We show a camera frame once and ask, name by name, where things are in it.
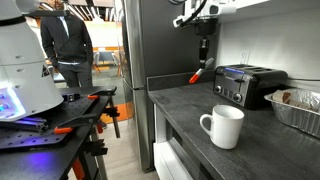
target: floor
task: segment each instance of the floor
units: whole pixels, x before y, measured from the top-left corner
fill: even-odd
[[[109,70],[96,73],[93,70],[94,86],[116,85],[117,91],[113,100],[115,104],[125,102],[122,79],[117,77],[117,67],[109,66]],[[65,83],[58,83],[59,88],[66,87]],[[119,129],[121,138],[116,138],[113,124],[108,124],[100,138],[104,139],[105,147],[108,148],[104,156],[107,176],[109,180],[158,180],[156,171],[144,173],[140,169],[138,156],[137,128],[133,119],[120,121]],[[70,180],[76,180],[73,171],[69,173]]]

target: aluminum tray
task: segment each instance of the aluminum tray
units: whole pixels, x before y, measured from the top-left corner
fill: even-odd
[[[271,101],[276,118],[283,124],[320,138],[320,93],[302,89],[287,89],[286,91],[291,93],[290,99],[308,104],[311,109],[306,110],[274,101],[273,93],[265,95],[264,98]]]

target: dark countertop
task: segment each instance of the dark countertop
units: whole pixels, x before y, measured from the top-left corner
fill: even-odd
[[[116,86],[63,88],[59,90],[61,93],[80,93],[85,95],[101,89],[116,90]],[[94,107],[90,108],[88,113],[101,115],[108,100],[109,97],[107,96],[100,97],[94,102]],[[30,151],[1,152],[0,179],[57,180],[63,178],[69,173],[77,154],[87,141],[90,131],[90,126],[76,128],[67,142],[57,146],[36,148]]]
[[[320,139],[281,124],[271,107],[245,110],[215,95],[213,82],[149,91],[149,97],[216,179],[320,179]],[[217,104],[245,113],[238,144],[215,146],[199,124]]]

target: white mug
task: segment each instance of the white mug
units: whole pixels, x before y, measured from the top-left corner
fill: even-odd
[[[210,131],[203,126],[203,120],[211,120]],[[232,149],[237,145],[244,113],[232,106],[217,105],[212,109],[212,115],[200,117],[200,125],[209,134],[211,141],[222,149]]]

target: dark suit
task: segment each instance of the dark suit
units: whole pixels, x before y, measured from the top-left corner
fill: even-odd
[[[42,46],[68,87],[92,86],[92,42],[86,25],[75,16],[64,17],[68,34],[58,17],[41,18]]]

